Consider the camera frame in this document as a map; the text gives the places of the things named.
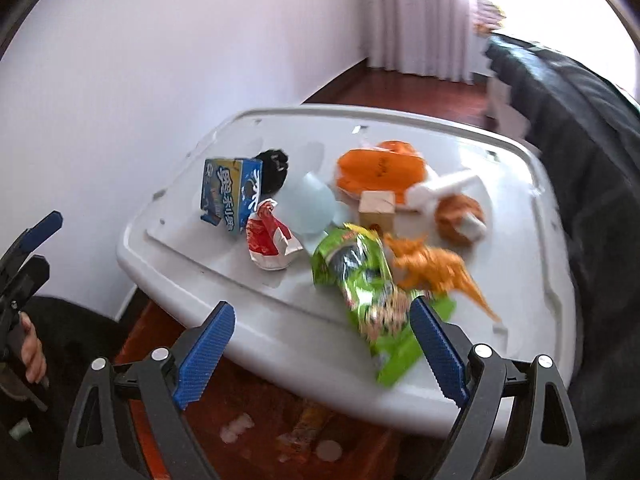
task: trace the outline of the dark blanket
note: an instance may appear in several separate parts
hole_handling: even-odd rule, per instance
[[[487,56],[530,121],[558,199],[583,322],[569,394],[590,479],[640,472],[640,114],[612,83],[504,36]]]
[[[0,392],[0,478],[55,479],[62,442],[78,388],[91,361],[113,359],[127,336],[115,321],[56,298],[32,298],[24,309],[47,359],[49,409],[17,402]],[[27,418],[33,433],[19,442],[8,430]]]

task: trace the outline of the black pants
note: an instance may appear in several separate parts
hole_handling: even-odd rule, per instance
[[[24,310],[47,359],[49,409],[0,392],[0,478],[49,480],[58,477],[66,423],[87,368],[97,357],[115,357],[127,334],[115,321],[56,298],[32,298]],[[16,442],[8,430],[23,418],[33,432]]]

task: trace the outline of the human hand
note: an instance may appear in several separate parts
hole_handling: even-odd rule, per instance
[[[24,312],[20,313],[20,323],[24,329],[20,358],[27,368],[25,377],[30,383],[39,383],[47,372],[47,360],[42,352],[42,343],[36,335],[36,327]]]

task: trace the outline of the white table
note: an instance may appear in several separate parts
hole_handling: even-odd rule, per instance
[[[130,222],[118,246],[120,265],[185,326],[200,324],[219,300],[233,305],[236,331],[225,355],[255,374],[357,418],[446,435],[458,410],[443,397],[425,359],[393,388],[378,386],[366,343],[347,323],[344,301],[335,288],[313,287],[305,257],[284,271],[260,270],[249,259],[244,237],[233,238],[199,219],[205,158],[282,148],[290,155],[291,171],[301,165],[315,169],[329,183],[338,156],[358,146],[351,135],[357,125],[368,126],[372,143],[412,143],[439,174],[462,168],[478,173],[482,185],[465,192],[488,213],[489,232],[463,256],[508,334],[495,332],[488,317],[456,293],[452,322],[472,342],[488,343],[503,357],[550,355],[568,384],[575,303],[551,186],[540,162],[523,147],[471,126],[363,107],[244,112],[199,143],[174,182]],[[397,229],[411,230],[419,220],[417,214],[401,216]],[[440,244],[422,222],[430,242]],[[506,428],[509,410],[504,402],[497,431]]]

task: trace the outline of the blue and yellow box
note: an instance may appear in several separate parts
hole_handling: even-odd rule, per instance
[[[204,162],[200,208],[205,222],[241,232],[260,200],[262,161],[254,158],[208,158]]]

